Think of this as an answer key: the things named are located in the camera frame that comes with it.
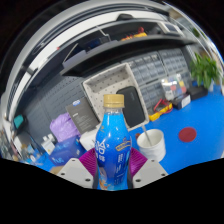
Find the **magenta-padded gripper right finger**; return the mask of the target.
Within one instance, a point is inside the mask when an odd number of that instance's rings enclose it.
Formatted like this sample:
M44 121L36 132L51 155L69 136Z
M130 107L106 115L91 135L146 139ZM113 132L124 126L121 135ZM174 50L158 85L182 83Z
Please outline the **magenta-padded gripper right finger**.
M127 172L127 186L136 189L166 177L168 173L156 160L147 159L132 148Z

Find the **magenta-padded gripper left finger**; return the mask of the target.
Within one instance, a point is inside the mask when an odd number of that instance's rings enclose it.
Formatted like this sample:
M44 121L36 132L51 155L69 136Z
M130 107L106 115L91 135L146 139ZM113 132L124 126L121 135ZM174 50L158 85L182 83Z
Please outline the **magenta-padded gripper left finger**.
M80 158L71 158L59 171L58 176L84 188L98 187L98 166L95 150L91 149Z

